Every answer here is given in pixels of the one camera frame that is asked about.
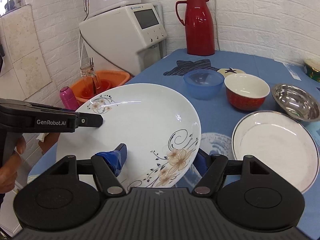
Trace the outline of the person left hand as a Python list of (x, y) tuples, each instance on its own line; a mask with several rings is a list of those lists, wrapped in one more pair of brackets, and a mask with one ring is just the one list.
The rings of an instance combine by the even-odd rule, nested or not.
[[(41, 153), (46, 154), (53, 145), (57, 142), (60, 133), (49, 133), (45, 138), (44, 142), (39, 142), (38, 145), (41, 149)], [(17, 140), (16, 151), (13, 151), (9, 160), (3, 164), (1, 167), (1, 193), (7, 193), (14, 189), (15, 181), (17, 178), (17, 171), (20, 167), (22, 160), (20, 155), (22, 155), (27, 147), (25, 138), (21, 136)]]

